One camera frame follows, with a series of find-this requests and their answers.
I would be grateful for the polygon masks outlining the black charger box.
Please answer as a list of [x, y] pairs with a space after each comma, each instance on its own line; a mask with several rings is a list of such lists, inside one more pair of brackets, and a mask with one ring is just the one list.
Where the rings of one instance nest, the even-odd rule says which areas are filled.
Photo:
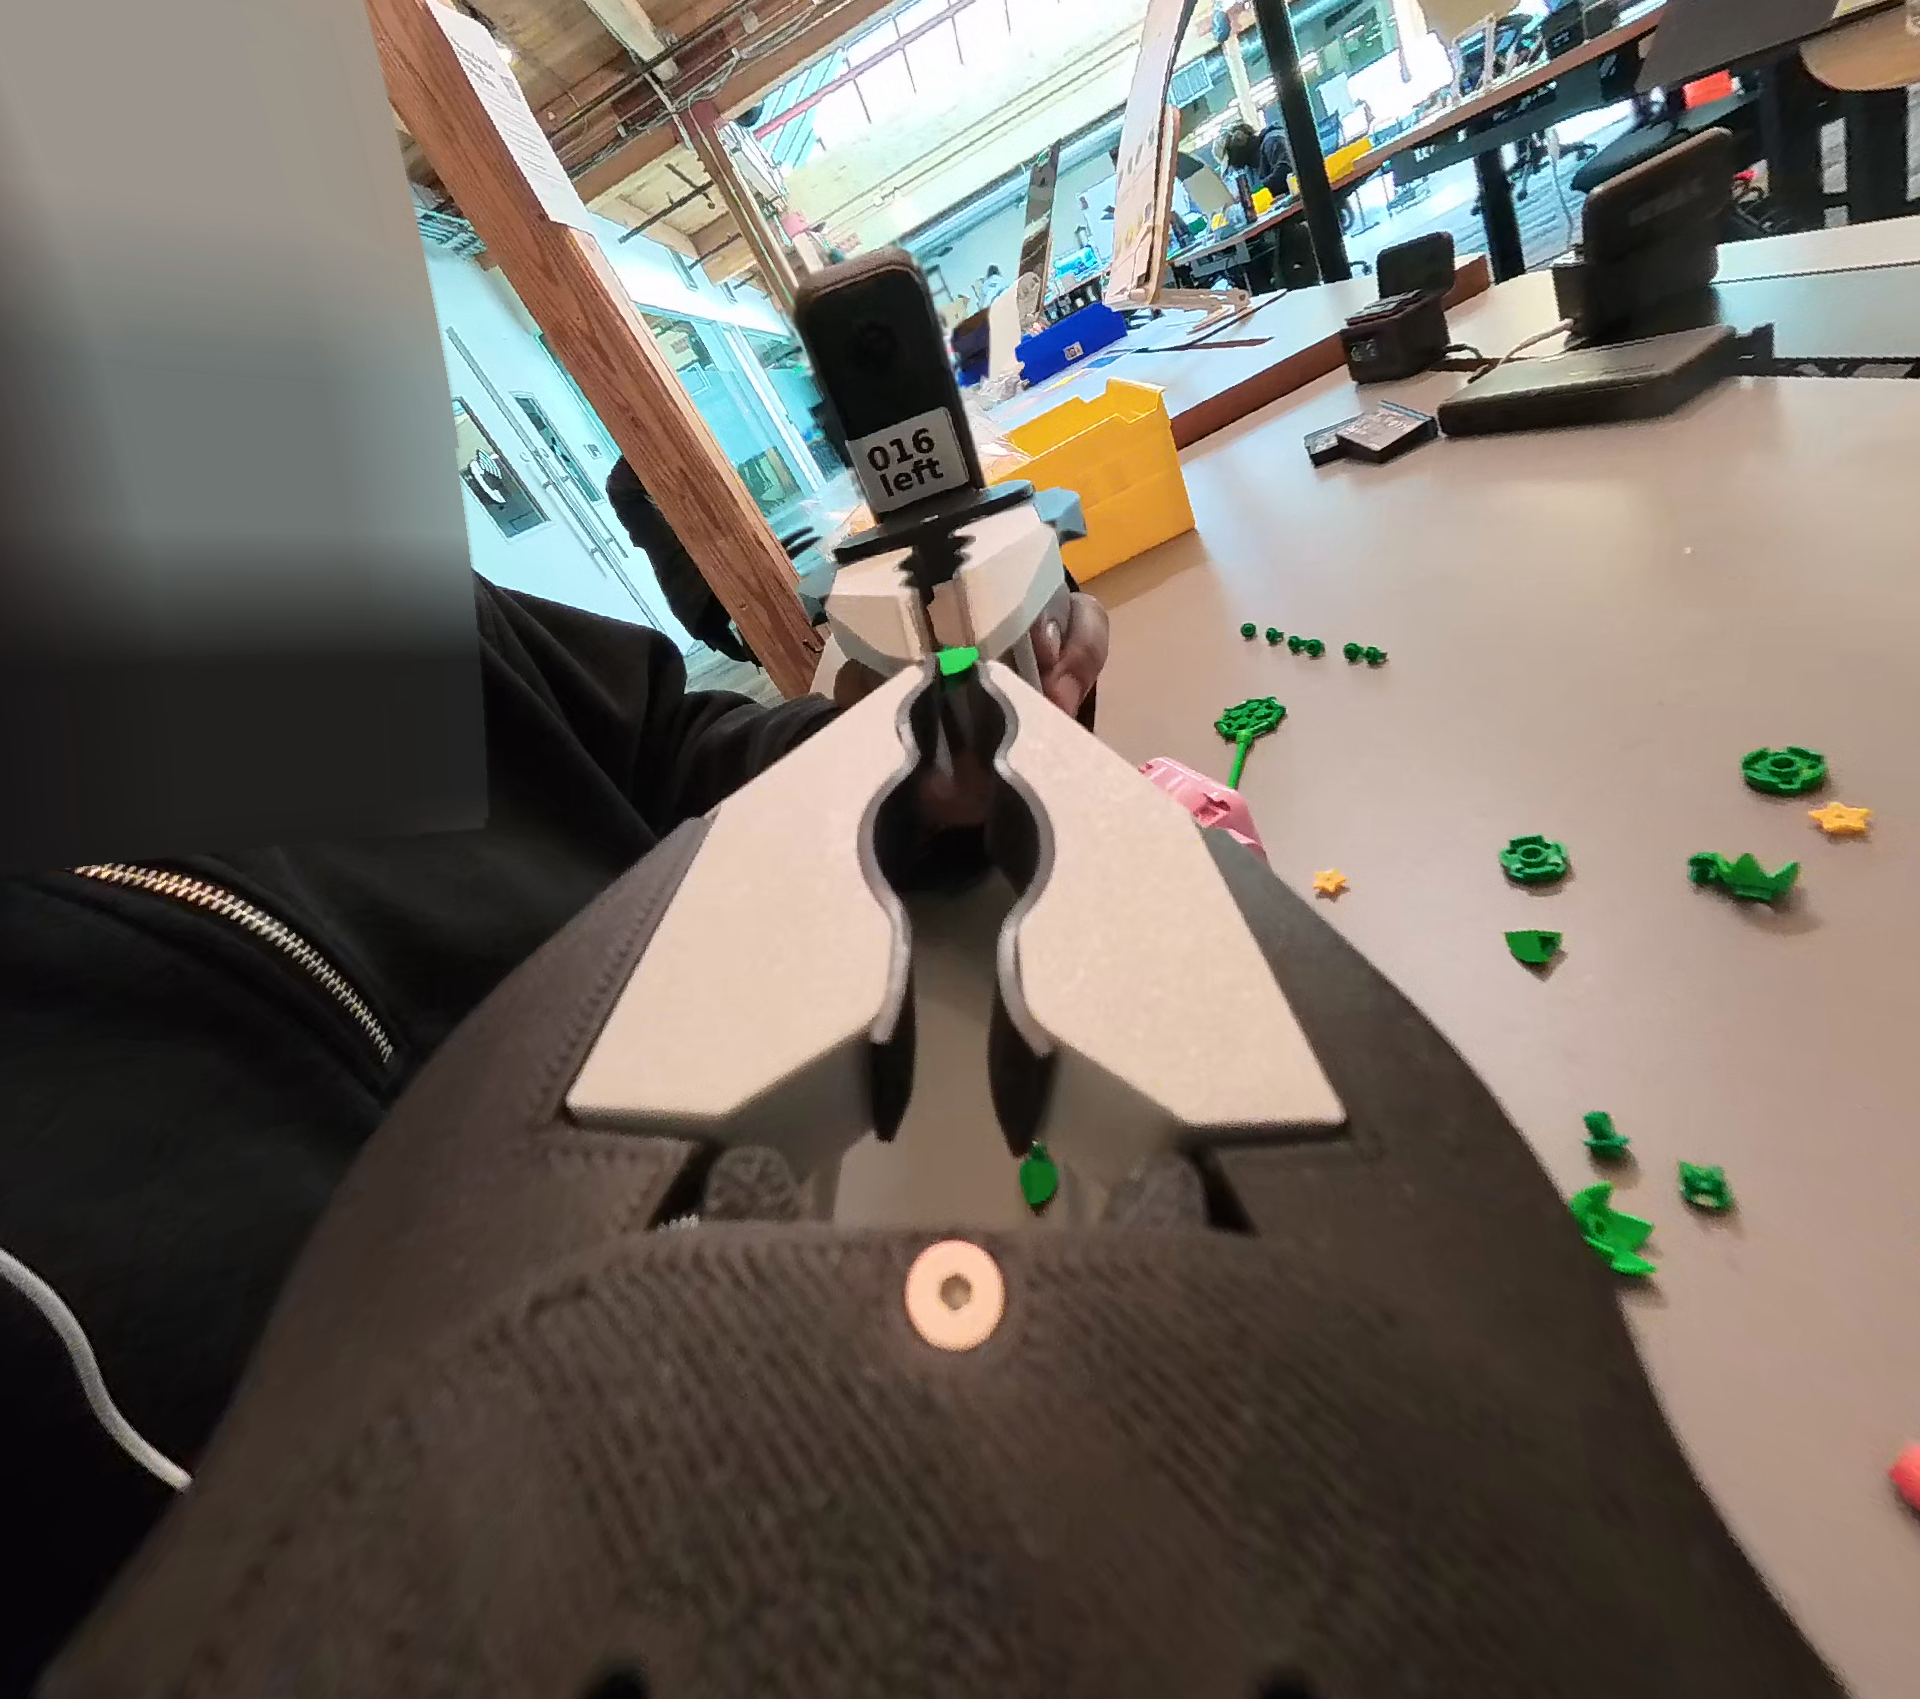
[[1401, 382], [1437, 368], [1453, 336], [1446, 300], [1459, 274], [1453, 234], [1435, 230], [1385, 248], [1374, 264], [1374, 298], [1339, 332], [1356, 386]]

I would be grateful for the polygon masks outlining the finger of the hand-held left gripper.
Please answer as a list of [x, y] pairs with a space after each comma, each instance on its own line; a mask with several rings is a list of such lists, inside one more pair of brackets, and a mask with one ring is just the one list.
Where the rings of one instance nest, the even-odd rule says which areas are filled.
[[876, 678], [921, 666], [921, 598], [906, 560], [843, 564], [828, 588], [828, 630], [840, 658]]
[[1029, 684], [1044, 678], [1034, 628], [1062, 618], [1069, 574], [1054, 526], [967, 526], [956, 536], [952, 578], [932, 588], [932, 644], [975, 648], [1014, 668]]

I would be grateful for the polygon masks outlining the person's left hand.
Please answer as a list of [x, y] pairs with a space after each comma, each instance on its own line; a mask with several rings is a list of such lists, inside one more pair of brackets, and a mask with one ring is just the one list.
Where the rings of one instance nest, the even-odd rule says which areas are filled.
[[1033, 626], [1030, 650], [1044, 698], [1094, 730], [1096, 692], [1113, 652], [1108, 610], [1085, 592], [1069, 592]]

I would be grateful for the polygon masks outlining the green spiky toy plant piece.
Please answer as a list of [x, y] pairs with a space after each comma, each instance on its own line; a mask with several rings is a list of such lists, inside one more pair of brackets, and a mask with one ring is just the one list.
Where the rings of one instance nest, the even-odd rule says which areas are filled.
[[1577, 1189], [1567, 1205], [1582, 1241], [1615, 1275], [1650, 1279], [1659, 1271], [1647, 1253], [1656, 1231], [1655, 1221], [1622, 1209], [1615, 1193], [1612, 1183], [1588, 1183]]
[[1726, 856], [1701, 850], [1689, 856], [1687, 871], [1692, 885], [1726, 895], [1740, 903], [1774, 907], [1786, 901], [1798, 883], [1800, 863], [1786, 861], [1766, 867], [1753, 852]]

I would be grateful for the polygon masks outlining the green web piece with stem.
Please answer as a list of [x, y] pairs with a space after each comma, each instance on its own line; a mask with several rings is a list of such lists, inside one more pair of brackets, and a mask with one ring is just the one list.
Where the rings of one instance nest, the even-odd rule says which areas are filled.
[[1281, 700], [1261, 696], [1231, 704], [1214, 718], [1213, 732], [1233, 752], [1231, 770], [1224, 776], [1224, 786], [1231, 792], [1240, 790], [1250, 754], [1264, 738], [1274, 736], [1284, 726], [1287, 716], [1289, 708]]

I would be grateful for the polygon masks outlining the black device on stand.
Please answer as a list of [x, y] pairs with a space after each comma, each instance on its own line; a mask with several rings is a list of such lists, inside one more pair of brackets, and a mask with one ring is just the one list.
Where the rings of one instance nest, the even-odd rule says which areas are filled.
[[1606, 346], [1708, 324], [1736, 174], [1732, 132], [1708, 128], [1595, 188], [1573, 256], [1550, 270], [1568, 340]]

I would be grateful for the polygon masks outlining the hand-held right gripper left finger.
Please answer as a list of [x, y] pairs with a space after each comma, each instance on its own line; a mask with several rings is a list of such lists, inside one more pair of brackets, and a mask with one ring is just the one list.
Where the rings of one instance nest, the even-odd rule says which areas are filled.
[[911, 1055], [911, 923], [879, 822], [922, 760], [931, 662], [889, 680], [696, 830], [567, 1089], [588, 1129], [765, 1145], [834, 1185], [876, 1131], [875, 1067]]

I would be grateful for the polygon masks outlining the wooden post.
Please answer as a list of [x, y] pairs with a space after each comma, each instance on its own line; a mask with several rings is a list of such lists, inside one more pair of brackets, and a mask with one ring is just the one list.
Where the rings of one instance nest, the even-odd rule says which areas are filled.
[[475, 76], [508, 80], [490, 38], [459, 46], [442, 0], [362, 0], [398, 122], [425, 152], [507, 282], [635, 464], [761, 666], [787, 698], [810, 692], [823, 642], [794, 568], [590, 228], [565, 224]]

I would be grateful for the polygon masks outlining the black pole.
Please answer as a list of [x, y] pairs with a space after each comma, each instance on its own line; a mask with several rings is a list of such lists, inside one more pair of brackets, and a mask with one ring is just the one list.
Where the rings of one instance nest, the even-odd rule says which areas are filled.
[[1324, 284], [1349, 280], [1352, 270], [1287, 0], [1252, 0], [1252, 8], [1289, 138], [1316, 276]]

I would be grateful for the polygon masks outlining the wooden desk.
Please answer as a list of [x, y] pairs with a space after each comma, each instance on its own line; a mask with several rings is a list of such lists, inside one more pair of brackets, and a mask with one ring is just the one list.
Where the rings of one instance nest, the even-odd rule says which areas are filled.
[[1505, 150], [1627, 102], [1641, 78], [1645, 46], [1664, 12], [1663, 4], [1647, 4], [1643, 12], [1585, 40], [1568, 54], [1494, 80], [1475, 96], [1453, 102], [1370, 150], [1352, 178], [1385, 172], [1397, 182], [1425, 180], [1454, 166], [1471, 166], [1492, 278], [1505, 284], [1522, 276], [1524, 240]]

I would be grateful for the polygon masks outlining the black flat device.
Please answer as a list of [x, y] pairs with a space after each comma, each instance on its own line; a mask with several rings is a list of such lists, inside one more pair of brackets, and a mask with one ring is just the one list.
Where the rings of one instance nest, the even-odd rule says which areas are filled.
[[1352, 464], [1391, 464], [1442, 436], [1439, 418], [1402, 404], [1382, 402], [1376, 408], [1342, 420], [1336, 426], [1313, 432], [1307, 442], [1309, 462], [1315, 468]]

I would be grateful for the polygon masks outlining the pink toy brick watering can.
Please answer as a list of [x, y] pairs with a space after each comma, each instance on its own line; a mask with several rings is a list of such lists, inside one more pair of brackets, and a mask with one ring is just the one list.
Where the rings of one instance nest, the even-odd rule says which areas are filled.
[[1235, 840], [1262, 865], [1270, 861], [1252, 808], [1237, 788], [1170, 756], [1144, 760], [1139, 772], [1174, 800], [1199, 828]]

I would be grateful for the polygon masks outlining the cardboard board on stand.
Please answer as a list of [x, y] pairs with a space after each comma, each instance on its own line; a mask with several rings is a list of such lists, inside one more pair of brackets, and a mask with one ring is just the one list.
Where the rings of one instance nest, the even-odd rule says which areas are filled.
[[1199, 0], [1148, 0], [1116, 148], [1113, 262], [1102, 300], [1128, 314], [1162, 292], [1174, 214], [1180, 112], [1170, 106]]

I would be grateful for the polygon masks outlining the yellow storage bin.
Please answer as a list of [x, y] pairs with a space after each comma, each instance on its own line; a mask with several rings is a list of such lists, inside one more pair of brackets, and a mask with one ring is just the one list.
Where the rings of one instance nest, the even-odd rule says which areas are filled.
[[1065, 548], [1079, 586], [1196, 530], [1166, 394], [1113, 378], [989, 440], [990, 480], [1025, 478], [1079, 498], [1085, 534]]

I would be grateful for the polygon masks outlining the blue storage bin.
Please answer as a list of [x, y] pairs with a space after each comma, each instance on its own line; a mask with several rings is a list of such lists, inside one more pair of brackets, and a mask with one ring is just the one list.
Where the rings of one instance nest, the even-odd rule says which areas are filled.
[[1041, 388], [1069, 368], [1108, 350], [1130, 334], [1128, 316], [1096, 302], [1069, 318], [1044, 324], [1017, 342], [1021, 386]]

